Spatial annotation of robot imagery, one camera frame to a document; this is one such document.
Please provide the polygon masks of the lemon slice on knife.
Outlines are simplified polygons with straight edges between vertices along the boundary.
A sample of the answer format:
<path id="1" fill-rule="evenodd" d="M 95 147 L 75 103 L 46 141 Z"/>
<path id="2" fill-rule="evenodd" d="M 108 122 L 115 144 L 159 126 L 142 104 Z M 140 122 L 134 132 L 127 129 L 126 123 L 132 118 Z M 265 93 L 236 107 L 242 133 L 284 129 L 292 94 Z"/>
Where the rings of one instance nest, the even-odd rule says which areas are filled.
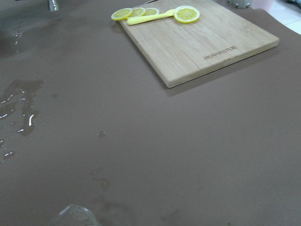
<path id="1" fill-rule="evenodd" d="M 200 12 L 192 6 L 179 6 L 175 9 L 174 18 L 183 24 L 189 24 L 200 18 Z"/>

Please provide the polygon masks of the steel jigger measuring cup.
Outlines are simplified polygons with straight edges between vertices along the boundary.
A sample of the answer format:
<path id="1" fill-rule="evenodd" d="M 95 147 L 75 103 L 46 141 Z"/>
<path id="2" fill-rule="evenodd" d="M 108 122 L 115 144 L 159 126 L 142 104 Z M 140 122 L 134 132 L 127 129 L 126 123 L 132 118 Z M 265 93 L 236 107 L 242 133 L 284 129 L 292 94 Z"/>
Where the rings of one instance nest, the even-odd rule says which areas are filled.
<path id="1" fill-rule="evenodd" d="M 59 6 L 56 0 L 47 0 L 48 2 L 48 10 L 51 12 L 55 12 L 59 10 Z"/>

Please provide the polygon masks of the aluminium frame post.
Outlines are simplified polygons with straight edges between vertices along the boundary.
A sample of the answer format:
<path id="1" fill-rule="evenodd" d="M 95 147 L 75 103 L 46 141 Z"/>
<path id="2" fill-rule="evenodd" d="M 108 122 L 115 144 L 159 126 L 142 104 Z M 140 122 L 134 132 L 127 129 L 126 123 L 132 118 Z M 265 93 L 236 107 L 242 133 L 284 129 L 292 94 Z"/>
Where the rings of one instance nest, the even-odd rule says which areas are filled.
<path id="1" fill-rule="evenodd" d="M 227 2 L 236 8 L 249 8 L 253 0 L 227 0 Z"/>

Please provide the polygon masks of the clear glass beaker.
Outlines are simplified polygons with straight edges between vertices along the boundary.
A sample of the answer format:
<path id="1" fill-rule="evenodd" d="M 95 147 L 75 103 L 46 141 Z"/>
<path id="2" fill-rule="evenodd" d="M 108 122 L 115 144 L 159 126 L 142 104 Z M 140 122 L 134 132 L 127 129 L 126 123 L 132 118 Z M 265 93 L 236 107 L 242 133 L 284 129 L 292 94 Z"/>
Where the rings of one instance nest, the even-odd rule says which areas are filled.
<path id="1" fill-rule="evenodd" d="M 87 208 L 70 204 L 51 221 L 50 226 L 101 226 Z"/>

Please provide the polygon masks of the lemon slice middle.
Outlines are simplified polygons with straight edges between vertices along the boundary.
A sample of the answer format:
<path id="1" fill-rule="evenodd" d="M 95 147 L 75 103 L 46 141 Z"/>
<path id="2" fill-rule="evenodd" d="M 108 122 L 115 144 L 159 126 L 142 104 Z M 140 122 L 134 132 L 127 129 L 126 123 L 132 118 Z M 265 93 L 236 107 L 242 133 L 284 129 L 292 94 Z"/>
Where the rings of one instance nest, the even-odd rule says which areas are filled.
<path id="1" fill-rule="evenodd" d="M 145 14 L 146 14 L 146 8 L 142 8 L 142 7 L 132 8 L 132 14 L 129 16 L 129 18 L 144 16 Z"/>

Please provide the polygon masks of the lemon slice inner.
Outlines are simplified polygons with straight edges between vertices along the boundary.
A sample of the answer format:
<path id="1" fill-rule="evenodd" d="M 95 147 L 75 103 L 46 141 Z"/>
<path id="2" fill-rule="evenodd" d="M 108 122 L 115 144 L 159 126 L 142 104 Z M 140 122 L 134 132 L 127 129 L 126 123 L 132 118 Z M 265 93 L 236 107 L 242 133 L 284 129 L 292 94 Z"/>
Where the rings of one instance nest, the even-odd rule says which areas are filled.
<path id="1" fill-rule="evenodd" d="M 157 15 L 159 14 L 160 11 L 157 8 L 146 8 L 145 9 L 145 16 L 150 16 L 150 15 Z"/>

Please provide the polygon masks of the lemon slice end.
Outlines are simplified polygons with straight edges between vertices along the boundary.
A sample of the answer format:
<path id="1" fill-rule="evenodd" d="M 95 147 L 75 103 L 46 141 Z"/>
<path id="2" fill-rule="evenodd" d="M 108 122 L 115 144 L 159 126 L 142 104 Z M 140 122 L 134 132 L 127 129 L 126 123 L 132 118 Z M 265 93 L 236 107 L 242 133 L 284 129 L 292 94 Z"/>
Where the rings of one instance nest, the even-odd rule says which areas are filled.
<path id="1" fill-rule="evenodd" d="M 132 13 L 133 13 L 132 8 L 122 8 L 122 9 L 115 11 L 111 15 L 111 19 L 114 21 L 124 20 L 124 19 L 127 19 L 128 17 L 130 17 L 132 15 Z"/>

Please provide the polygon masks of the bamboo cutting board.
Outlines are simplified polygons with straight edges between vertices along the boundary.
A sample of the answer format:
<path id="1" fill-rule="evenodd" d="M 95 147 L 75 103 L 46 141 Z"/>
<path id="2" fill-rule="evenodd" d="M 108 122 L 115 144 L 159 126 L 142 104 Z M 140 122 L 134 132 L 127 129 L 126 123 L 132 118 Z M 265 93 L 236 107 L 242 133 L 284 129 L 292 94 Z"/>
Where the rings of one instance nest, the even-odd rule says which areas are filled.
<path id="1" fill-rule="evenodd" d="M 150 4 L 164 13 L 188 5 L 200 19 L 182 24 L 165 18 L 121 25 L 167 87 L 172 88 L 263 51 L 279 38 L 212 0 L 159 0 Z"/>

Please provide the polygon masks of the spilled liquid puddle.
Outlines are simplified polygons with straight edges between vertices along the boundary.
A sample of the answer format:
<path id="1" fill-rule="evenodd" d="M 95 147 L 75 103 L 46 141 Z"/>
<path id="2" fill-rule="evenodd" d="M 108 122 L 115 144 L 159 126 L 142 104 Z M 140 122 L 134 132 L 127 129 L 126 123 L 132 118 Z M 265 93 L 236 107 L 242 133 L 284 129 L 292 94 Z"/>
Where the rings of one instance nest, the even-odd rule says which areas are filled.
<path id="1" fill-rule="evenodd" d="M 96 81 L 10 83 L 0 96 L 1 191 L 65 186 L 88 172 L 107 187 L 102 162 L 117 101 Z"/>

